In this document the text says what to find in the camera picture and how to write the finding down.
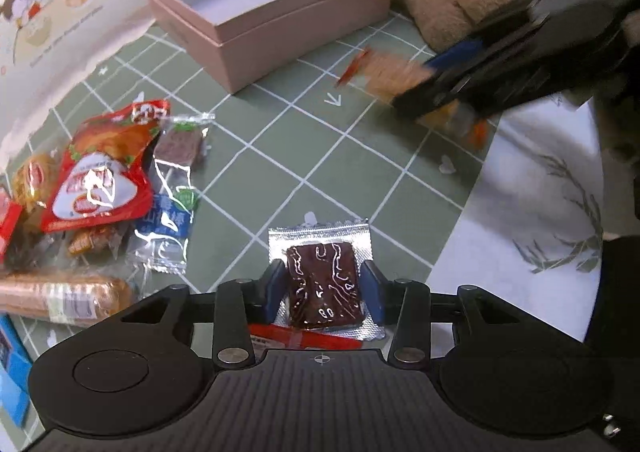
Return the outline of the small red snack packet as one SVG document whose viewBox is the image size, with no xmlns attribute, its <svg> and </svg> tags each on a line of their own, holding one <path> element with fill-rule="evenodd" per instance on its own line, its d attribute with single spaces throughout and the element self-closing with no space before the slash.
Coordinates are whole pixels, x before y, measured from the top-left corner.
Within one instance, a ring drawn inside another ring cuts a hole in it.
<svg viewBox="0 0 640 452">
<path fill-rule="evenodd" d="M 11 198 L 8 190 L 0 186 L 0 258 L 4 260 L 12 235 L 21 218 L 23 207 Z"/>
</svg>

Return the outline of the red white snack bag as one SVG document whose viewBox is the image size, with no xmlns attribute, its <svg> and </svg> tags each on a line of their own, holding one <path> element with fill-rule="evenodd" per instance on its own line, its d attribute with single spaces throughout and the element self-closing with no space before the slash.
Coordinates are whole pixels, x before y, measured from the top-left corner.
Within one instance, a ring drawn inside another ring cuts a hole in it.
<svg viewBox="0 0 640 452">
<path fill-rule="evenodd" d="M 170 110 L 166 100 L 134 102 L 85 120 L 63 152 L 41 230 L 73 231 L 143 217 L 153 201 L 144 153 Z"/>
</svg>

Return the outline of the green grid tablecloth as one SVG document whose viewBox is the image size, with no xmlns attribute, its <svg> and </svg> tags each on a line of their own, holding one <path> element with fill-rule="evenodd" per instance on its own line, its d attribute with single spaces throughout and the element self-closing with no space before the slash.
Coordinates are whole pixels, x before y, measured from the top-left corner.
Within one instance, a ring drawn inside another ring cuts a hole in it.
<svg viewBox="0 0 640 452">
<path fill-rule="evenodd" d="M 210 113 L 215 123 L 194 179 L 198 209 L 186 270 L 171 276 L 126 264 L 122 254 L 105 258 L 142 295 L 172 284 L 204 293 L 254 278 L 268 262 L 270 228 L 360 218 L 370 220 L 373 256 L 386 276 L 424 281 L 486 151 L 400 120 L 359 82 L 338 86 L 338 76 L 366 47 L 419 62 L 431 56 L 413 24 L 393 13 L 227 94 L 151 26 L 52 108 L 1 179 L 9 182 L 27 157 L 70 138 L 91 116 L 139 99 L 166 99 L 177 113 Z"/>
</svg>

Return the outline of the blue snack bag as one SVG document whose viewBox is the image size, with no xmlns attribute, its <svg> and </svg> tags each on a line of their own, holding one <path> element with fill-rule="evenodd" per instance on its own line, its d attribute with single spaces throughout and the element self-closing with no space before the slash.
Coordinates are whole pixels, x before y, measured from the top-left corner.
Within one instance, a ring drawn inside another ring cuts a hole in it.
<svg viewBox="0 0 640 452">
<path fill-rule="evenodd" d="M 18 428 L 24 426 L 29 406 L 28 376 L 32 360 L 7 314 L 1 315 L 1 406 Z"/>
</svg>

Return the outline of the orange sausage snack packet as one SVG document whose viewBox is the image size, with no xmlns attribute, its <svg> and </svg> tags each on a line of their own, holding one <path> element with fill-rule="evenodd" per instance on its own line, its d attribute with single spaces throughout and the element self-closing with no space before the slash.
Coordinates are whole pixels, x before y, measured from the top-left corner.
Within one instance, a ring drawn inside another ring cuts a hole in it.
<svg viewBox="0 0 640 452">
<path fill-rule="evenodd" d="M 364 90 L 383 103 L 392 104 L 405 91 L 427 82 L 434 74 L 434 70 L 419 62 L 365 48 L 349 62 L 336 86 L 343 87 L 360 78 Z M 420 113 L 416 123 L 437 129 L 477 151 L 484 149 L 488 142 L 488 120 L 480 118 L 459 100 L 450 101 L 434 112 Z"/>
</svg>

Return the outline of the pink gift box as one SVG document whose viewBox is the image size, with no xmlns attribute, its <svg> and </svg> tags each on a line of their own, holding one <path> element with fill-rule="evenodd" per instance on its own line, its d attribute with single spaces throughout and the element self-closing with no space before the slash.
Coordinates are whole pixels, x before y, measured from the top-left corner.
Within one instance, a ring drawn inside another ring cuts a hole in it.
<svg viewBox="0 0 640 452">
<path fill-rule="evenodd" d="M 230 94 L 390 10 L 390 0 L 148 1 L 158 24 Z"/>
</svg>

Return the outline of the long bread stick package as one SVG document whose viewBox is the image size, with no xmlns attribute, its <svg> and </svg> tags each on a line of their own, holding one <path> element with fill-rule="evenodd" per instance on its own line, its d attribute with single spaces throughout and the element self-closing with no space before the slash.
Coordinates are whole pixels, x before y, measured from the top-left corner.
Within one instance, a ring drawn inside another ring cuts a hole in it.
<svg viewBox="0 0 640 452">
<path fill-rule="evenodd" d="M 136 290 L 125 280 L 67 271 L 1 277 L 1 311 L 57 324 L 90 326 L 129 308 Z"/>
</svg>

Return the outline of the dark jerky clear packet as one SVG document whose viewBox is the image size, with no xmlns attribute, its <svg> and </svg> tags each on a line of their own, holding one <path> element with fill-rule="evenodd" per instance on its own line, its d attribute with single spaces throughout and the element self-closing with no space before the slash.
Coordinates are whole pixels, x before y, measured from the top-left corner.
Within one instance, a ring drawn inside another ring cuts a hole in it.
<svg viewBox="0 0 640 452">
<path fill-rule="evenodd" d="M 360 342 L 385 337 L 360 280 L 363 261 L 373 258 L 367 220 L 271 228 L 268 243 L 269 258 L 290 274 L 275 324 Z"/>
</svg>

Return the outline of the blue clear wrapper snack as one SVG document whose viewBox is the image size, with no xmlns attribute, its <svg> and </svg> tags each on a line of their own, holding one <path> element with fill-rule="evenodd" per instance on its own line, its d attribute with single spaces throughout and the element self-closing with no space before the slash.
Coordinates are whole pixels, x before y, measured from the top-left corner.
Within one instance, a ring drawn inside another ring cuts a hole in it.
<svg viewBox="0 0 640 452">
<path fill-rule="evenodd" d="M 160 124 L 148 165 L 150 210 L 132 225 L 128 255 L 150 271 L 186 272 L 198 208 L 196 177 L 209 152 L 210 113 L 169 116 Z"/>
</svg>

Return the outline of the round bread package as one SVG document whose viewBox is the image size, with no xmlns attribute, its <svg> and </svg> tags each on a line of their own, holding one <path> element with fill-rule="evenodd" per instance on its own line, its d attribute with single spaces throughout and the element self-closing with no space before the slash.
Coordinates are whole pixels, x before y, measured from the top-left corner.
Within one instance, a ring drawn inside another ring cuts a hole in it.
<svg viewBox="0 0 640 452">
<path fill-rule="evenodd" d="M 60 157 L 55 151 L 32 154 L 14 172 L 14 201 L 22 208 L 21 227 L 25 233 L 38 233 L 41 218 L 54 192 Z"/>
</svg>

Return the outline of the white food cover tent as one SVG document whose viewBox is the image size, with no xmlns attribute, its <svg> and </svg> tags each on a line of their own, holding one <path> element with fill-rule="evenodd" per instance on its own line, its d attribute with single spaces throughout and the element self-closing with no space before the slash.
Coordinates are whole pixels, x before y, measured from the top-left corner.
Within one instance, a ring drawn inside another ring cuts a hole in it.
<svg viewBox="0 0 640 452">
<path fill-rule="evenodd" d="M 1 161 L 96 64 L 151 25 L 146 0 L 1 0 Z"/>
</svg>

